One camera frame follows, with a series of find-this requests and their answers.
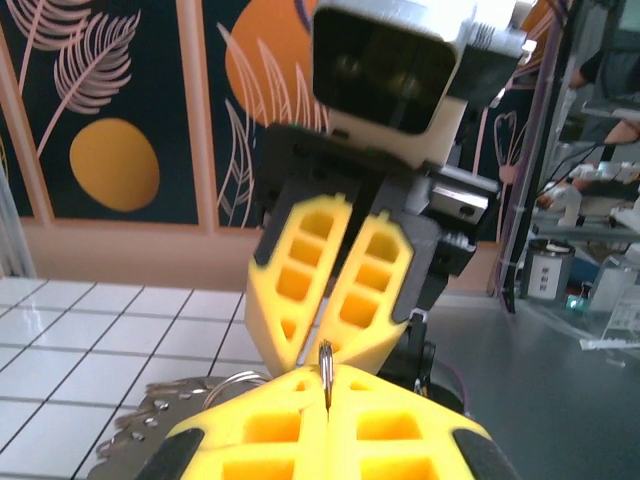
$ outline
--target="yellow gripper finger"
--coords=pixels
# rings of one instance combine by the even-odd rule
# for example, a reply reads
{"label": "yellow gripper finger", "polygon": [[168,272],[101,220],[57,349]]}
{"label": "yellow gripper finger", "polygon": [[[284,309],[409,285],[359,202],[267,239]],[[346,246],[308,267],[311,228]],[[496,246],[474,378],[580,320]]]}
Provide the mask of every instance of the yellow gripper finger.
{"label": "yellow gripper finger", "polygon": [[347,365],[332,391],[327,410],[318,366],[302,367],[199,413],[169,432],[144,478],[473,480],[455,436],[490,440],[481,426]]}
{"label": "yellow gripper finger", "polygon": [[249,263],[246,326],[274,377],[296,367],[351,210],[342,195],[295,204],[268,263]]}
{"label": "yellow gripper finger", "polygon": [[413,257],[402,229],[385,212],[369,215],[329,297],[305,360],[318,363],[320,342],[329,340],[335,363],[378,373],[406,323],[391,314]]}

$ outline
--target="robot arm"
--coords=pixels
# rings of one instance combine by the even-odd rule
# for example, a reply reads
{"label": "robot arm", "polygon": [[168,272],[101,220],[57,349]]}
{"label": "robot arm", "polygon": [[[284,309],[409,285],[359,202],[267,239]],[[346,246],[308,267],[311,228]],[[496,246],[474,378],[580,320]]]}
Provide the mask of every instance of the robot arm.
{"label": "robot arm", "polygon": [[467,105],[491,104],[533,52],[517,28],[531,7],[318,2],[313,91],[330,135],[270,126],[256,174],[269,221],[249,268],[247,327],[272,374],[305,361],[331,277],[310,362],[329,339],[337,362],[377,373],[466,267],[499,186],[443,164]]}
{"label": "robot arm", "polygon": [[413,390],[426,312],[497,205],[495,182],[443,164],[465,106],[489,105],[531,54],[517,29],[531,6],[318,2],[331,131],[271,125],[256,176],[268,222],[245,320],[278,378],[178,424],[139,479],[517,478],[482,427],[374,375]]}

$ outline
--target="gripper jaw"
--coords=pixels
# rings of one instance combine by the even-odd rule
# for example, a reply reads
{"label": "gripper jaw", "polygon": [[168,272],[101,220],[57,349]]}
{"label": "gripper jaw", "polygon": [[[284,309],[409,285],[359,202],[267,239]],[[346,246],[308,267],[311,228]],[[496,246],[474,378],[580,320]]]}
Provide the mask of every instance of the gripper jaw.
{"label": "gripper jaw", "polygon": [[402,213],[401,201],[382,200],[402,198],[402,185],[385,182],[359,225],[307,358],[300,353],[352,226],[357,186],[347,195],[285,189],[263,237],[270,246],[258,246],[247,283],[246,326],[273,376],[316,364],[323,340],[336,363],[373,374],[382,367],[407,327],[439,233],[432,220]]}
{"label": "gripper jaw", "polygon": [[139,480],[517,480],[480,425],[347,365],[330,408],[319,367],[298,368],[176,425],[147,470]]}

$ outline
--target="black cable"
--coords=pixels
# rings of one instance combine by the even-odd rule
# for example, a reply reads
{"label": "black cable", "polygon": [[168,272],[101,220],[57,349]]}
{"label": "black cable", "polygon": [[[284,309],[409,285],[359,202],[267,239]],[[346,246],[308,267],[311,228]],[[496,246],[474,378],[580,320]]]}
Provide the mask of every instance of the black cable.
{"label": "black cable", "polygon": [[[585,161],[587,158],[589,158],[589,155],[591,155],[591,154],[593,153],[593,151],[594,151],[596,148],[597,148],[596,146],[591,147],[591,149],[590,149],[590,150],[585,154],[585,156],[584,156],[584,157],[582,157],[582,158],[581,158],[579,161],[577,161],[576,163],[572,164],[572,165],[571,165],[571,168],[569,169],[569,171],[568,171],[567,173],[565,173],[564,175],[562,175],[562,177],[560,177],[558,180],[556,180],[556,181],[553,183],[553,185],[551,185],[551,186],[550,186],[550,187],[548,187],[548,188],[543,188],[543,189],[539,190],[539,191],[536,193],[536,197],[539,197],[540,195],[545,195],[546,193],[550,192],[551,190],[553,190],[554,188],[556,188],[558,185],[560,185],[560,183],[561,183],[563,180],[565,180],[569,175],[571,175],[571,172],[573,172],[573,170],[574,170],[577,166],[582,165],[582,164],[584,163],[584,161]],[[556,174],[556,172],[558,171],[558,169],[559,169],[563,164],[564,164],[564,161],[563,161],[560,165],[558,165],[558,167],[556,167],[556,170],[551,174],[551,178],[553,178],[553,176]]]}
{"label": "black cable", "polygon": [[[589,155],[591,155],[593,153],[593,151],[598,147],[598,145],[591,145],[583,150],[580,150],[578,152],[572,153],[571,155],[565,157],[562,159],[562,161],[556,166],[556,168],[553,170],[553,172],[551,172],[551,175],[549,175],[549,178],[547,178],[544,182],[542,182],[542,185],[546,185],[547,183],[549,183],[550,181],[553,180],[553,177],[556,173],[558,173],[558,170],[560,170],[560,168],[562,168],[569,160],[571,160],[572,158],[575,158],[579,155],[582,155],[583,153],[587,153],[587,157]],[[544,187],[542,187],[540,190],[538,190],[536,192],[536,197],[541,195],[542,190],[544,190]]]}
{"label": "black cable", "polygon": [[602,86],[602,96],[605,100],[611,99],[611,90],[609,90],[609,82],[607,81],[607,75],[609,74],[609,57],[611,56],[610,50],[605,50],[602,56],[602,62],[600,62],[600,85]]}
{"label": "black cable", "polygon": [[[568,160],[571,160],[572,158],[575,158],[579,155],[582,155],[585,152],[587,153],[587,157],[589,155],[591,155],[593,153],[593,151],[598,148],[598,147],[621,147],[624,145],[633,145],[635,143],[638,143],[640,141],[640,132],[638,133],[638,138],[636,138],[633,141],[630,142],[617,142],[617,143],[605,143],[605,142],[598,142],[598,143],[594,143],[592,145],[589,145],[588,147],[585,147],[582,150],[579,150],[577,152],[572,153],[571,155],[565,157],[562,159],[562,161],[556,166],[556,168],[553,170],[553,172],[551,172],[551,175],[549,175],[549,178],[547,178],[547,180],[545,180],[542,184],[546,185],[547,183],[549,183],[551,180],[553,180],[553,176],[558,173],[558,170],[560,170],[560,168],[567,163]],[[575,164],[572,168],[577,167],[578,165],[580,165],[585,159],[583,158],[580,162],[578,162],[577,164]],[[536,193],[536,196],[540,196],[541,195],[541,191],[544,190],[544,187],[540,190],[538,190],[538,192]]]}

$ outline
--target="white tile floor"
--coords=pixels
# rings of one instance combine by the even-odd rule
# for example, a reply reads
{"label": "white tile floor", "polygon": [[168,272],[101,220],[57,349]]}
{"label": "white tile floor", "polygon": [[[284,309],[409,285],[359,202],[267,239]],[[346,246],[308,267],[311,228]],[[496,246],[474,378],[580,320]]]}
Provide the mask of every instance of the white tile floor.
{"label": "white tile floor", "polygon": [[266,371],[243,320],[241,293],[0,280],[0,480],[86,478],[149,383]]}

